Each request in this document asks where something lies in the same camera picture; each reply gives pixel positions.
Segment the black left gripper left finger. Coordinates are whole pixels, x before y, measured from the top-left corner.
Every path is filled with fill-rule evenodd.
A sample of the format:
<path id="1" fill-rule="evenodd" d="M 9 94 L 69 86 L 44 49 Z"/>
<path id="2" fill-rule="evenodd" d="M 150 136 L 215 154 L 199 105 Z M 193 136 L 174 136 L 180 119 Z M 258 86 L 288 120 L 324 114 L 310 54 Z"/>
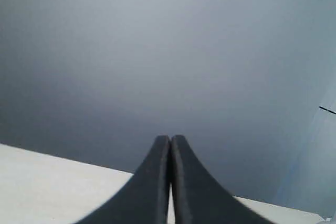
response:
<path id="1" fill-rule="evenodd" d="M 168 136 L 157 136 L 126 184 L 78 223 L 167 223 L 170 147 Z"/>

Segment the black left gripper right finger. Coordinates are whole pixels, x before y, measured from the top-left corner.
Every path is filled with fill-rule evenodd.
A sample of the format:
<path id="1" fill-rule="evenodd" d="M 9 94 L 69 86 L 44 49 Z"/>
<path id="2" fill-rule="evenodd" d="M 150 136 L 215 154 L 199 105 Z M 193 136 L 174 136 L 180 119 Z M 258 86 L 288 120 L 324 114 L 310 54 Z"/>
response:
<path id="1" fill-rule="evenodd" d="M 205 169 L 183 135 L 171 141 L 176 223 L 270 223 L 225 190 Z"/>

